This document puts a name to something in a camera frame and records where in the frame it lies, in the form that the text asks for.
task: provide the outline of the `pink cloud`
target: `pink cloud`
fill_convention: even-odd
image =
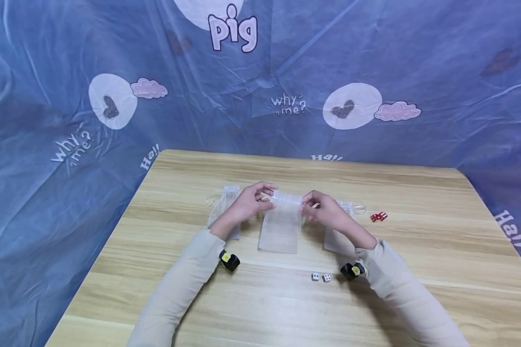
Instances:
[[[418,117],[419,114],[421,114],[421,110],[417,108],[417,105],[407,105],[404,101],[398,101],[392,105],[380,105],[374,117],[384,121],[398,121],[410,120]]]
[[[133,95],[137,98],[162,98],[168,95],[168,89],[164,85],[159,84],[155,80],[147,80],[146,78],[139,78],[137,83],[131,84]]]

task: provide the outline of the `left hand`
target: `left hand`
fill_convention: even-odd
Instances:
[[[252,218],[257,212],[271,210],[274,205],[268,199],[262,201],[265,196],[261,193],[273,196],[275,189],[278,189],[278,186],[268,182],[257,182],[245,187],[233,204],[210,224],[210,232],[225,240],[236,224]]]

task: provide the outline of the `hand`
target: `hand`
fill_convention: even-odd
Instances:
[[[273,196],[274,189],[278,189],[278,186],[268,182],[257,182],[245,187],[225,213],[238,224],[252,218],[257,212],[271,210],[274,205],[268,199],[263,201],[265,196],[261,193]]]
[[[320,222],[331,229],[344,231],[351,229],[355,220],[345,212],[333,197],[312,190],[303,197],[302,213],[307,222]]]
[[[229,231],[236,224],[252,218],[257,212],[274,208],[271,201],[263,201],[265,196],[261,193],[273,196],[275,189],[278,189],[278,186],[268,182],[257,182],[245,187],[233,204],[214,223],[210,224],[210,233],[226,240]]]
[[[303,197],[302,213],[307,222],[320,222],[344,234],[355,247],[373,249],[378,241],[345,212],[333,197],[312,190]]]

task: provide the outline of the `dice pair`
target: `dice pair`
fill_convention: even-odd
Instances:
[[[313,272],[313,273],[311,274],[311,279],[312,279],[313,281],[318,281],[318,280],[320,279],[320,275],[319,275],[318,273],[316,273],[316,272]],[[323,280],[324,282],[330,282],[330,280],[331,280],[330,274],[324,274],[324,275],[322,275],[322,280]]]
[[[370,220],[373,223],[376,222],[377,220],[383,221],[386,218],[388,218],[388,214],[386,212],[378,212],[378,213],[375,213],[374,215],[370,216]]]

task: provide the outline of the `wrist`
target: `wrist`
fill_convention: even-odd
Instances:
[[[229,232],[232,230],[234,226],[236,226],[238,222],[232,218],[232,216],[225,211],[218,217],[208,229],[210,233],[216,235],[221,240],[226,240],[228,238]]]
[[[374,249],[378,244],[377,238],[355,220],[347,229],[342,231],[342,234],[357,248],[370,250]]]

